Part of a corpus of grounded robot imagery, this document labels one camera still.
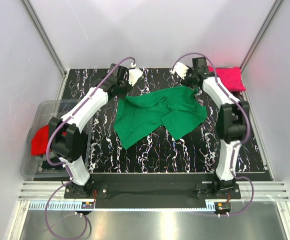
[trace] white wall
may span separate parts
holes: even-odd
[[[0,1],[0,239],[19,194],[24,142],[40,102],[61,76],[19,0]]]
[[[220,67],[240,66],[274,0],[31,2],[69,69],[107,68],[127,56],[139,67],[170,68],[192,51]]]
[[[290,1],[285,1],[243,72],[276,179],[290,197]]]

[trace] plastic bin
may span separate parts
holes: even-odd
[[[50,178],[50,177],[66,177],[68,173],[64,168],[59,169],[42,169],[42,161],[36,160],[35,156],[30,154],[31,140],[37,133],[37,131],[43,126],[47,125],[52,117],[59,118],[64,114],[72,110],[76,104],[79,102],[78,99],[70,100],[51,100],[42,102],[37,109],[35,119],[32,127],[28,131],[26,138],[25,153],[20,168],[20,173],[23,177],[27,179],[32,178]],[[90,122],[84,128],[86,134],[88,134],[88,143],[90,142]],[[86,153],[85,165],[88,164],[89,151]]]

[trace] marble table surface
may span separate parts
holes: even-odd
[[[142,70],[143,77],[129,96],[180,86],[168,68]],[[62,99],[83,98],[90,84],[107,72],[108,69],[71,69]],[[242,99],[239,93],[235,96]],[[174,140],[164,127],[160,127],[128,150],[121,146],[113,128],[118,99],[112,99],[94,115],[88,170],[91,173],[213,172],[220,154],[220,142],[215,134],[218,109],[201,90],[196,94],[196,99],[207,108],[207,119],[199,127],[179,140]],[[249,141],[240,149],[236,171],[265,171],[253,131]]]

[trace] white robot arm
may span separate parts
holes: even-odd
[[[234,188],[235,173],[240,141],[246,134],[246,122],[241,112],[235,105],[239,103],[249,115],[249,104],[241,102],[234,97],[222,84],[220,78],[216,81],[212,72],[209,72],[207,61],[204,57],[193,59],[193,68],[177,62],[171,73],[177,73],[181,78],[180,83],[188,87],[200,87],[216,103],[220,112],[217,121],[217,135],[220,138],[219,164],[215,171],[214,193],[227,191]]]
[[[51,150],[67,165],[73,176],[72,182],[77,186],[85,186],[90,178],[84,165],[82,154],[84,147],[81,133],[93,115],[108,101],[117,96],[124,98],[141,78],[142,71],[139,68],[127,69],[119,66],[111,76],[98,88],[102,81],[98,79],[86,96],[67,114],[61,118],[53,117],[49,121],[49,137],[56,128],[69,117],[70,120],[58,131],[51,144]],[[81,192],[88,193],[81,187]]]

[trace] red cloth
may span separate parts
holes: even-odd
[[[48,144],[48,125],[42,127],[37,131],[34,138],[31,141],[32,156],[46,154],[46,148]]]
[[[235,66],[231,68],[217,68],[217,75],[220,77],[223,85],[231,92],[244,92],[245,86],[241,81],[240,68]]]

